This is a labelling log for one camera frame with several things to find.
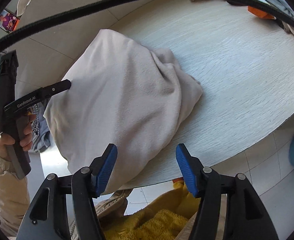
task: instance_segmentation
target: black strap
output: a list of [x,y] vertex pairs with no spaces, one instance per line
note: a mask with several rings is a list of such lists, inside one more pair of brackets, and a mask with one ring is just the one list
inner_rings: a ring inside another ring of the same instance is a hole
[[[71,20],[78,19],[80,17],[90,15],[105,9],[108,9],[113,6],[117,6],[123,3],[128,3],[136,0],[101,0],[89,5],[85,5],[76,9],[72,9],[70,11],[66,11],[63,13],[59,13],[41,20],[38,20],[34,23],[28,24],[7,36],[4,36],[0,39],[0,52],[9,46],[15,44],[16,42],[27,38],[30,35],[43,31],[45,29],[54,27],[56,25],[69,22]],[[262,3],[257,0],[231,0],[234,2],[242,3],[245,5],[249,5],[255,7],[259,10],[265,11],[269,14],[272,14],[276,18],[283,20],[288,23],[292,27],[294,27],[294,18],[289,17],[287,14],[282,11],[273,8],[272,6]]]

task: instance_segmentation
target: yellow towel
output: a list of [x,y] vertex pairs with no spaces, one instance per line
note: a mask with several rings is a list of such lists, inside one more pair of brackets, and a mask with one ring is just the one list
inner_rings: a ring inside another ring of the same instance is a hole
[[107,240],[173,240],[197,212],[200,199],[195,199],[183,181],[162,194],[144,209],[121,217],[105,226]]

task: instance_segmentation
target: table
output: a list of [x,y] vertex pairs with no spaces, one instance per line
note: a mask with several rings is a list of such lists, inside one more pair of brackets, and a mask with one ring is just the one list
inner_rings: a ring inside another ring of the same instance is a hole
[[154,0],[112,29],[149,48],[170,48],[204,90],[169,145],[122,188],[180,177],[179,143],[212,166],[260,141],[294,113],[294,36],[246,7],[222,0]]

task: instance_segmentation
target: metal bolt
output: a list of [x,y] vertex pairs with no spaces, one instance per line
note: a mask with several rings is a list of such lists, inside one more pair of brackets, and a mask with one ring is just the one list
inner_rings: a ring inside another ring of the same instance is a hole
[[83,167],[83,168],[81,169],[81,173],[83,173],[83,174],[86,174],[86,173],[88,173],[89,171],[90,171],[89,167]]
[[47,179],[48,180],[52,180],[56,177],[56,175],[54,173],[50,173],[48,176],[47,176]]
[[244,174],[242,174],[242,173],[238,173],[237,178],[240,179],[240,180],[244,180],[244,179],[246,179],[246,176]]
[[203,172],[204,173],[211,173],[212,169],[210,167],[203,167]]

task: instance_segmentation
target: hand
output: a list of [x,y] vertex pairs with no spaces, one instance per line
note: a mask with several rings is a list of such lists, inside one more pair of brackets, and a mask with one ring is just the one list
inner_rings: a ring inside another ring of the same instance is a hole
[[[36,119],[35,114],[29,115],[29,124],[24,129],[23,133],[26,135],[26,137],[20,141],[20,145],[22,146],[24,151],[29,151],[32,148],[32,125],[31,123]],[[10,156],[8,155],[8,152],[6,150],[6,145],[13,145],[15,143],[15,140],[8,134],[2,133],[0,135],[0,157],[2,159],[5,159],[7,161],[11,161]]]

